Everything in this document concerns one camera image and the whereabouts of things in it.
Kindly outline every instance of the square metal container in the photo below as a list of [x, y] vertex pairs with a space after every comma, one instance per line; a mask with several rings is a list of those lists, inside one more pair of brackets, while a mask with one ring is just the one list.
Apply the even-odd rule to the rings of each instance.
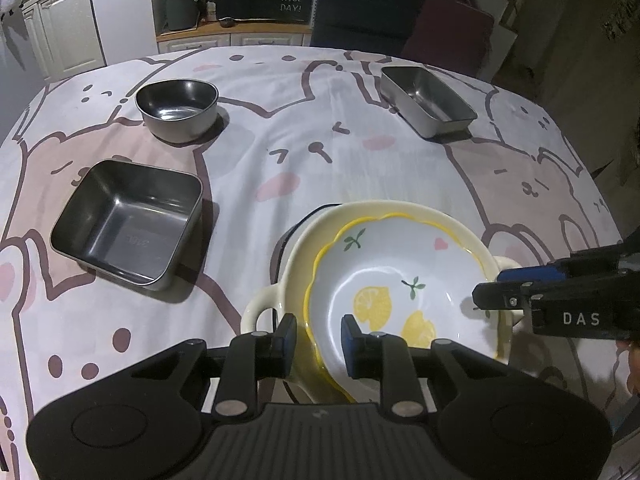
[[478, 118], [462, 97], [419, 66], [384, 67], [380, 91], [425, 139], [462, 131]]
[[189, 173], [103, 160], [84, 176], [52, 231], [53, 250], [133, 285], [168, 286], [202, 210]]

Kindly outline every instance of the trash can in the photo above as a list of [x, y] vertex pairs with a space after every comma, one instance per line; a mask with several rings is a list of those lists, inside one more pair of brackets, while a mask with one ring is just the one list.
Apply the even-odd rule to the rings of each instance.
[[195, 27], [200, 17], [198, 0], [164, 0], [169, 30]]

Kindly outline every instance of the tablecloth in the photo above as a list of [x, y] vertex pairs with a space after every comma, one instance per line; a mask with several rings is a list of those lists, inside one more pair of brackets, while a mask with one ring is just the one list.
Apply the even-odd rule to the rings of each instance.
[[[319, 205], [424, 204], [523, 266], [620, 240], [593, 180], [541, 107], [430, 67], [478, 118], [470, 138], [426, 141], [380, 95], [380, 69], [395, 64], [413, 63], [320, 48], [210, 48], [108, 66], [34, 97], [0, 148], [8, 478], [36, 478], [24, 435], [48, 402], [187, 338], [227, 344], [244, 306], [272, 280], [278, 241]], [[220, 90], [220, 120], [202, 142], [167, 145], [136, 109], [142, 85], [177, 77]], [[189, 171], [204, 183], [202, 222], [165, 292], [121, 286], [50, 248], [66, 200], [105, 158]], [[540, 338], [524, 327], [511, 363], [611, 415], [635, 380], [627, 385], [626, 356], [614, 342]]]

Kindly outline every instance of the white cabinet door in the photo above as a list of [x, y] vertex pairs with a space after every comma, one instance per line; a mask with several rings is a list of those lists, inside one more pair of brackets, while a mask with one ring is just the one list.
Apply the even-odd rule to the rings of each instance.
[[301, 46], [302, 34], [286, 32], [247, 32], [231, 35], [232, 46], [247, 45], [290, 45]]
[[217, 46], [229, 46], [231, 36], [229, 34], [216, 34], [214, 36], [200, 36], [185, 40], [161, 41], [158, 44], [160, 54], [178, 52], [179, 50], [196, 50], [198, 48], [212, 48]]
[[38, 6], [58, 78], [104, 66], [91, 0], [44, 0]]
[[55, 81], [56, 66], [53, 62], [53, 56], [51, 55], [47, 38], [44, 35], [40, 9], [37, 5], [24, 12], [24, 23], [27, 26], [31, 47], [45, 83]]

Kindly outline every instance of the cream ceramic pot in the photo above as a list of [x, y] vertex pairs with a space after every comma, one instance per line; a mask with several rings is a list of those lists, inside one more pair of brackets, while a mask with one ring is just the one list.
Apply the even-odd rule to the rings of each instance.
[[[456, 240], [456, 243], [475, 257], [488, 281], [494, 280], [500, 270], [519, 267], [513, 260], [492, 256], [478, 237], [467, 227], [452, 217], [426, 206], [409, 202], [378, 200], [347, 203], [321, 214], [304, 230], [295, 243], [280, 281], [261, 290], [247, 305], [241, 320], [241, 331], [246, 333], [256, 330], [258, 317], [269, 308], [274, 308], [279, 318], [282, 318], [287, 312], [296, 316], [298, 341], [289, 381], [299, 384], [314, 402], [354, 400], [354, 397], [350, 395], [353, 391], [350, 390], [350, 393], [347, 393], [343, 387], [344, 381], [340, 381], [338, 384], [334, 380], [336, 363], [330, 364], [332, 373], [329, 373], [322, 358], [323, 354], [329, 358], [328, 353], [332, 351], [329, 342], [331, 338], [323, 333], [325, 332], [324, 326], [320, 326], [323, 318], [329, 318], [330, 306], [327, 303], [330, 301], [325, 301], [324, 296], [326, 295], [318, 293], [318, 290], [322, 292], [325, 284], [317, 281], [314, 283], [314, 280], [318, 278], [316, 273], [322, 270], [322, 258], [332, 245], [342, 241], [344, 233], [351, 226], [356, 227], [354, 236], [350, 238], [353, 239], [362, 230], [358, 227], [361, 222], [371, 222], [387, 217], [398, 217], [398, 221], [401, 221], [402, 218], [410, 219], [443, 229]], [[420, 235], [427, 237], [429, 233], [423, 232]], [[351, 253], [355, 254], [357, 252], [355, 246], [351, 245], [354, 247]], [[414, 284], [410, 279], [407, 287], [411, 288], [411, 285]], [[318, 303], [318, 300], [314, 302], [314, 296], [322, 298], [322, 303]], [[318, 311], [318, 309], [324, 308], [326, 315]], [[498, 313], [495, 329], [499, 343], [495, 355], [492, 357], [502, 362], [508, 361], [511, 347], [511, 328], [521, 318], [521, 312], [504, 311]], [[362, 329], [363, 332], [370, 332], [368, 326], [363, 326]], [[390, 333], [399, 333], [397, 330], [384, 330]], [[462, 344], [465, 343], [464, 334], [459, 341]]]

